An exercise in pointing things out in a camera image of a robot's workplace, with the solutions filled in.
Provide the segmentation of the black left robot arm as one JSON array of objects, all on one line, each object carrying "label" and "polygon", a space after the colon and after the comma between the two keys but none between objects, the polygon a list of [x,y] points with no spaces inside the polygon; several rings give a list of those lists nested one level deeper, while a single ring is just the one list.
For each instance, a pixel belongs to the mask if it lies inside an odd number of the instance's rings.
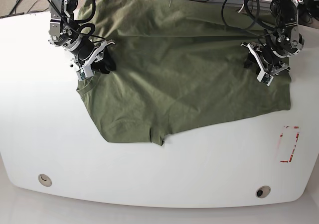
[{"label": "black left robot arm", "polygon": [[298,10],[292,0],[271,0],[270,13],[275,19],[275,25],[271,27],[259,19],[259,0],[244,0],[243,6],[253,22],[247,28],[238,28],[228,25],[225,20],[227,2],[225,0],[221,8],[221,18],[226,28],[248,33],[249,29],[258,24],[264,29],[263,35],[256,36],[256,39],[264,38],[264,43],[261,40],[257,43],[243,42],[241,46],[249,50],[244,67],[257,64],[257,80],[269,86],[280,72],[290,71],[283,59],[298,54],[304,47],[305,40],[298,28]]}]

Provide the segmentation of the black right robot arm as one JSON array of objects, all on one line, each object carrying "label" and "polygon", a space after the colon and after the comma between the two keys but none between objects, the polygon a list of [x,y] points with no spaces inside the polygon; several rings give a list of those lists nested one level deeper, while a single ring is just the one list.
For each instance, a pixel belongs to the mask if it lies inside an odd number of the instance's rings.
[{"label": "black right robot arm", "polygon": [[92,11],[85,19],[74,19],[74,11],[78,0],[50,0],[50,40],[57,47],[63,47],[73,55],[71,66],[77,66],[78,80],[83,81],[95,72],[108,74],[116,71],[116,63],[109,54],[108,46],[114,45],[114,40],[94,35],[95,25],[91,23],[96,2],[91,0]]}]

